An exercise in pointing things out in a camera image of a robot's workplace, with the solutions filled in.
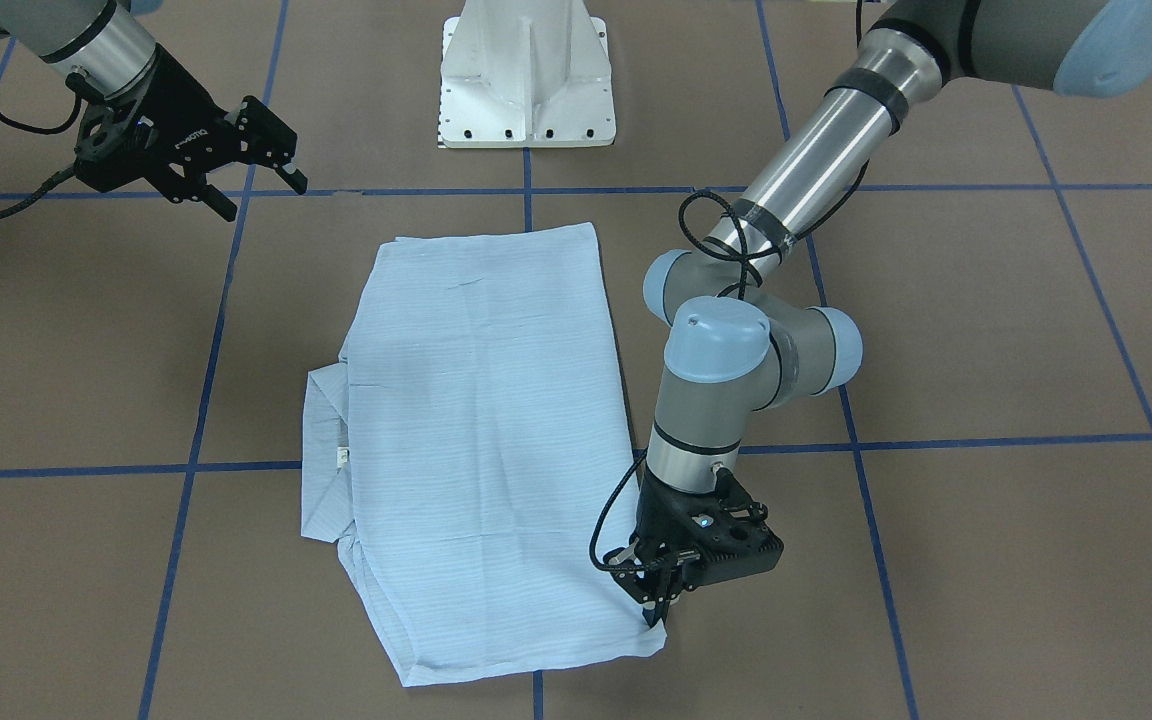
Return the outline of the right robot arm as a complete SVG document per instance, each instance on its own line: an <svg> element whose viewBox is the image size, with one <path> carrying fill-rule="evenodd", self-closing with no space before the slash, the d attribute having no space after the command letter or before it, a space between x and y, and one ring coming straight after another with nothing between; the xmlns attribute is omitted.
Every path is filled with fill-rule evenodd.
<svg viewBox="0 0 1152 720"><path fill-rule="evenodd" d="M165 200L200 202L233 222L237 206L209 182L233 162L273 169L297 194L297 132L253 96L221 109L183 65L134 17L128 1L0 1L0 38L15 38L74 94L73 162L9 209L29 209L78 179L106 194L146 181Z"/></svg>

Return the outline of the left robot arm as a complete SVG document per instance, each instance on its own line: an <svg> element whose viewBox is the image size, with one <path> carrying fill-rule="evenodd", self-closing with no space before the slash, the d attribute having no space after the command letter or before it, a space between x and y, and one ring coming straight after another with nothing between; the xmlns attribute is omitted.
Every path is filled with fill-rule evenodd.
<svg viewBox="0 0 1152 720"><path fill-rule="evenodd" d="M770 571L783 544L735 469L751 415L858 373L858 325L791 306L765 279L846 204L879 146L954 79L1116 97L1152 76L1152 1L896 1L806 124L705 234L660 255L645 305L668 325L626 547L594 556L649 628L696 588Z"/></svg>

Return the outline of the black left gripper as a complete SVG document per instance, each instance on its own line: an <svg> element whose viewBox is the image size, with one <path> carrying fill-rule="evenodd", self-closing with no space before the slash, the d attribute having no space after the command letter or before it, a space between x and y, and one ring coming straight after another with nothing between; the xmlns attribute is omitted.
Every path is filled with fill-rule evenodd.
<svg viewBox="0 0 1152 720"><path fill-rule="evenodd" d="M698 558L685 547L684 502L708 492L681 491L647 471L641 480L631 548L608 552L611 578L641 602L649 628L664 626L673 602L684 593L682 564Z"/></svg>

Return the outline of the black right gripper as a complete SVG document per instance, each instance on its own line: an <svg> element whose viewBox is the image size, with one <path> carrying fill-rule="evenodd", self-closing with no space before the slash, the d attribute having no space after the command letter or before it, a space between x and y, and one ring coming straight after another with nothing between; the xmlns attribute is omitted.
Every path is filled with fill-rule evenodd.
<svg viewBox="0 0 1152 720"><path fill-rule="evenodd" d="M297 195L308 179L296 164L297 132L255 96L237 109L223 111L168 50L156 46L146 76L124 94L100 104L132 101L142 123L156 129L150 152L157 167L147 183L166 200L200 202L225 220L236 222L238 206L207 181L207 174L232 162L274 169Z"/></svg>

